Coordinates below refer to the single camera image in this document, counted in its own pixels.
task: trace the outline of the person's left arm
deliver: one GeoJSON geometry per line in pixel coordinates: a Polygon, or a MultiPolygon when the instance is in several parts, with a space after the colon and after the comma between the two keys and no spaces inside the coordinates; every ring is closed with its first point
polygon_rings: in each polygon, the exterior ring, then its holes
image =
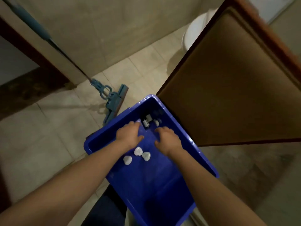
{"type": "Polygon", "coordinates": [[[116,161],[137,146],[140,123],[131,121],[116,140],[76,162],[0,214],[0,225],[67,225],[103,182],[116,161]]]}

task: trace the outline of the person's left hand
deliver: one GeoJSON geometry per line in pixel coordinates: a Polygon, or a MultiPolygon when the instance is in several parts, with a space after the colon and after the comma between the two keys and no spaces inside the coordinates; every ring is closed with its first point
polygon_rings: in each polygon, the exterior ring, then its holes
{"type": "Polygon", "coordinates": [[[116,132],[116,140],[123,142],[130,150],[143,140],[144,136],[138,136],[140,123],[131,121],[116,132]]]}

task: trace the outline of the white toilet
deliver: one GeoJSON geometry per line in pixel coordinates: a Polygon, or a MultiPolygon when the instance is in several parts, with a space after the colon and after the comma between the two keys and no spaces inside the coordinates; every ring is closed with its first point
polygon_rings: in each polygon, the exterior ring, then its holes
{"type": "Polygon", "coordinates": [[[182,37],[182,48],[184,51],[188,51],[188,49],[201,34],[202,30],[211,20],[216,11],[217,9],[209,10],[208,12],[198,16],[196,19],[194,19],[193,22],[191,22],[182,37]]]}

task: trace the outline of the mop head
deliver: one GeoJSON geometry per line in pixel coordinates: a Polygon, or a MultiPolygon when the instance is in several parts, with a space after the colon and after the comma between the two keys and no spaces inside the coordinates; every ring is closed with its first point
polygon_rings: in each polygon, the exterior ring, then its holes
{"type": "Polygon", "coordinates": [[[104,126],[117,116],[124,98],[126,97],[128,89],[129,88],[126,85],[122,84],[118,92],[111,93],[110,98],[108,99],[108,102],[106,104],[108,112],[106,118],[103,121],[104,126]]]}

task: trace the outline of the hand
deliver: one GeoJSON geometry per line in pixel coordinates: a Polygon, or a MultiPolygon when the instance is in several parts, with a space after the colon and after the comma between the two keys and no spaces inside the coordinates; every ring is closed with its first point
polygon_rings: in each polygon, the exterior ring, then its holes
{"type": "Polygon", "coordinates": [[[181,140],[172,129],[163,127],[157,128],[155,131],[160,135],[160,142],[156,140],[155,146],[164,155],[169,156],[172,151],[183,149],[181,140]]]}
{"type": "Polygon", "coordinates": [[[116,140],[123,142],[128,150],[134,148],[143,140],[144,136],[138,136],[140,123],[131,121],[116,132],[116,140]]]}

